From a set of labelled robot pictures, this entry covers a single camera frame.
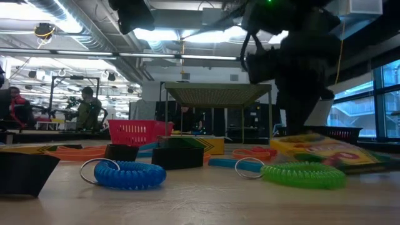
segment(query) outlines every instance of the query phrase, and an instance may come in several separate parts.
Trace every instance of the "mesh table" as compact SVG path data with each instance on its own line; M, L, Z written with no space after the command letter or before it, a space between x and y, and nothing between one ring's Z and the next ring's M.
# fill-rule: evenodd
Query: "mesh table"
M273 135L272 96L270 84L196 84L188 82L166 82L168 94L182 106L191 108L239 108L250 106L255 100L268 93L269 138ZM168 104L166 108L166 136L168 131Z

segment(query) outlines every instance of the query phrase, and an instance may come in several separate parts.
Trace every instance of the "key ring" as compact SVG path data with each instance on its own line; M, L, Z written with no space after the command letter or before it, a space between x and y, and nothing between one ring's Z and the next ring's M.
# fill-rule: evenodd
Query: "key ring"
M121 168L119 167L119 165L118 165L115 161L110 160L110 159L106 159L106 158L97 158L97 159L88 160L88 161L86 161L86 162L81 166L81 169L79 170L79 173L80 173L80 175L81 175L81 178L82 178L84 181L88 182L89 184L100 185L97 181L91 181L91 180L89 180L88 178L86 178L85 176L83 176L83 173L82 173L82 170L83 170L83 168L84 168L86 165L88 165L88 164L91 163L91 162L95 162L95 161L109 161L109 162L111 162L111 163L114 163L114 165L116 165L117 170L120 170L120 169L121 169Z
M237 175L239 175L241 178L249 179L249 180L255 180L255 179L260 179L260 178L262 178L262 176L263 176L262 174L260 174L260 175L258 175L258 176L248 176L248 175L245 175L245 174L240 173L240 172L238 171L238 164L239 164L241 161L245 160L245 159L253 159L253 160L259 161L263 166L265 166L265 164L264 164L261 160L259 160L259 159L256 159L256 158L253 158L253 157L245 157L245 158L239 159L239 160L236 162L236 164L235 164L235 171L236 171Z

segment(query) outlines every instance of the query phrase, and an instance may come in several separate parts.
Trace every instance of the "glass window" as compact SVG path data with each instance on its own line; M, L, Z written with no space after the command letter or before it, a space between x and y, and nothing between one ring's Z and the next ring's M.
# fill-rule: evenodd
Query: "glass window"
M337 103L332 106L328 126L362 128L360 137L376 137L375 103L373 97Z
M400 84L400 60L391 62L382 67L384 87Z
M385 94L386 136L400 138L400 91Z
M374 89L374 83L372 81L369 81L362 85L358 85L358 86L348 89L346 91L337 93L335 95L335 99L341 99L341 98L353 96L356 94L361 94L361 93L364 93L367 91L372 91L373 89Z

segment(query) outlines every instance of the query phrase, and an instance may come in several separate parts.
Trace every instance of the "pink plastic basket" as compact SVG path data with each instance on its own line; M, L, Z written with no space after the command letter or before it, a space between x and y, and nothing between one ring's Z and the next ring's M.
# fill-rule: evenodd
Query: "pink plastic basket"
M158 136L165 136L165 122L110 119L108 123L113 144L139 147L156 142ZM168 136L173 127L173 124L168 124Z

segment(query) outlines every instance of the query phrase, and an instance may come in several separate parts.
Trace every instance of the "black basket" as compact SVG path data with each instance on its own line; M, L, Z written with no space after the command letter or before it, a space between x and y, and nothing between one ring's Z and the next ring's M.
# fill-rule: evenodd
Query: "black basket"
M279 127L279 137L287 136L286 127ZM329 127L329 126L305 126L304 130L312 131L349 144L357 144L358 136L362 128L358 127Z

